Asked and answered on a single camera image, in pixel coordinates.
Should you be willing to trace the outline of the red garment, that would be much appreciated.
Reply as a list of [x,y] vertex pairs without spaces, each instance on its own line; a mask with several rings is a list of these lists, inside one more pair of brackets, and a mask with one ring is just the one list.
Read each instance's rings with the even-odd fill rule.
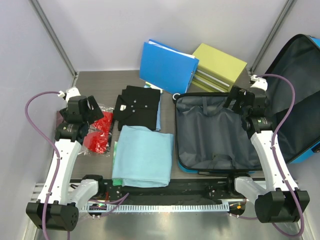
[[93,123],[84,138],[80,155],[98,156],[107,155],[111,150],[113,128],[115,124],[113,108],[103,104],[98,105],[103,118]]

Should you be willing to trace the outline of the black polo shirt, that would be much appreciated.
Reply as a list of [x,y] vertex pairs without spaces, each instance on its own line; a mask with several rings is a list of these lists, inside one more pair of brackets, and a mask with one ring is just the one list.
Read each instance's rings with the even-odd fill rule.
[[118,95],[113,110],[118,130],[123,126],[141,126],[155,131],[160,98],[158,89],[128,85]]

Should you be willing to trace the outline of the blue button shirt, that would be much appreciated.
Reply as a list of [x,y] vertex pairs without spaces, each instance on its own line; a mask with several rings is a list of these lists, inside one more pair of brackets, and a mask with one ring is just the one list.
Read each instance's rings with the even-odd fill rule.
[[161,130],[161,101],[158,102],[157,115],[156,115],[156,126],[155,131],[159,132]]

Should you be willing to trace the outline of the light blue towel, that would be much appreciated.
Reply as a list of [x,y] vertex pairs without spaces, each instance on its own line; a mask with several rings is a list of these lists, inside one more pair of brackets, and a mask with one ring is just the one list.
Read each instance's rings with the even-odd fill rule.
[[123,187],[160,188],[169,185],[174,135],[144,126],[123,126],[120,131],[114,177]]

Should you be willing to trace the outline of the green white tie-dye cloth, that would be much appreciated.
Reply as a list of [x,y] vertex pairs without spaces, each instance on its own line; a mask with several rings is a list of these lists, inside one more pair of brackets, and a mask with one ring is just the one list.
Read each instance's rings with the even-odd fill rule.
[[114,147],[113,147],[113,159],[112,159],[112,184],[113,186],[122,186],[123,185],[123,180],[121,178],[114,177],[114,170],[115,170],[115,164],[116,164],[116,156],[117,156],[117,146],[118,142],[114,142]]

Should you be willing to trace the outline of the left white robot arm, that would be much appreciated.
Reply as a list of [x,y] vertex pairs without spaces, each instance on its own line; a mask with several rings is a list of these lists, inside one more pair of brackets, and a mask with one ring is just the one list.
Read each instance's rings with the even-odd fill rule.
[[58,91],[56,95],[66,101],[61,109],[63,121],[55,130],[55,141],[48,141],[54,150],[44,186],[35,202],[29,202],[26,214],[41,229],[71,232],[75,229],[80,210],[89,200],[101,200],[106,186],[101,175],[85,175],[80,184],[69,191],[70,180],[78,154],[90,126],[104,117],[93,96],[81,95],[76,87]]

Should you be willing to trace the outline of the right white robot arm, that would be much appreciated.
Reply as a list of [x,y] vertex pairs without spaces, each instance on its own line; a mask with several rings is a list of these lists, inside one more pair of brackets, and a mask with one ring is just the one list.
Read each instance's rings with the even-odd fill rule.
[[261,187],[251,177],[239,176],[226,184],[225,191],[231,198],[243,195],[253,203],[256,217],[261,223],[302,223],[303,212],[310,202],[310,197],[306,190],[299,189],[292,178],[277,135],[293,109],[295,89],[292,84],[289,85],[289,108],[275,126],[272,119],[266,116],[267,77],[268,74],[252,75],[252,84],[248,88],[234,85],[223,105],[241,116],[242,128],[257,153],[266,187]]

